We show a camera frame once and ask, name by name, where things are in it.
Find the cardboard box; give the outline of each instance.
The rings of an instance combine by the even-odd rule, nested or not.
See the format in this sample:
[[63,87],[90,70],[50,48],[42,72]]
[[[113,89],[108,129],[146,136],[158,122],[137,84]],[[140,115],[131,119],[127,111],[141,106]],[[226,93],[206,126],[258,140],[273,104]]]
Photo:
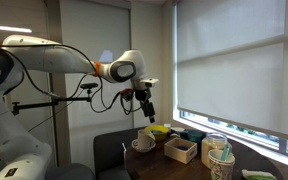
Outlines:
[[197,144],[176,137],[164,144],[164,155],[187,164],[197,155]]

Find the window blind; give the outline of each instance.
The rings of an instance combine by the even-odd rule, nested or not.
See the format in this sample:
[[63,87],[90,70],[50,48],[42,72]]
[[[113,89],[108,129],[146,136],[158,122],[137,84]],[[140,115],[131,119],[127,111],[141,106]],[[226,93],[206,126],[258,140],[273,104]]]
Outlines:
[[183,0],[178,109],[288,139],[288,1]]

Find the wooden table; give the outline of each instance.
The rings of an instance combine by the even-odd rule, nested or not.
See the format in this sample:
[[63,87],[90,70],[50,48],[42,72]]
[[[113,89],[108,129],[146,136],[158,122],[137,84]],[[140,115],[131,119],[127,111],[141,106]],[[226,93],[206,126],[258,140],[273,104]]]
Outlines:
[[[164,144],[168,140],[170,139],[157,142],[155,148],[147,153],[137,152],[132,147],[127,148],[125,162],[127,171],[132,179],[211,179],[211,171],[202,163],[200,152],[188,164],[183,164],[165,156]],[[244,179],[241,172],[242,169],[270,172],[278,180],[284,179],[268,158],[241,143],[233,140],[229,140],[229,142],[232,144],[235,156],[232,180]]]

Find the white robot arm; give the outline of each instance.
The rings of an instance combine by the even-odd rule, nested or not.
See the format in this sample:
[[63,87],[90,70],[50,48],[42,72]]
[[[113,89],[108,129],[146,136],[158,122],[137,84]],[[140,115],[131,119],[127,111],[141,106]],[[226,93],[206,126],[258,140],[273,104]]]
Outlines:
[[5,92],[23,79],[23,66],[51,73],[83,73],[101,76],[111,83],[131,80],[144,115],[154,122],[154,109],[149,102],[149,88],[157,79],[147,78],[140,51],[126,51],[110,64],[89,61],[78,50],[59,43],[13,35],[0,45],[0,159],[8,165],[0,180],[40,180],[44,178],[51,156],[48,144],[31,136],[15,119],[3,102]]

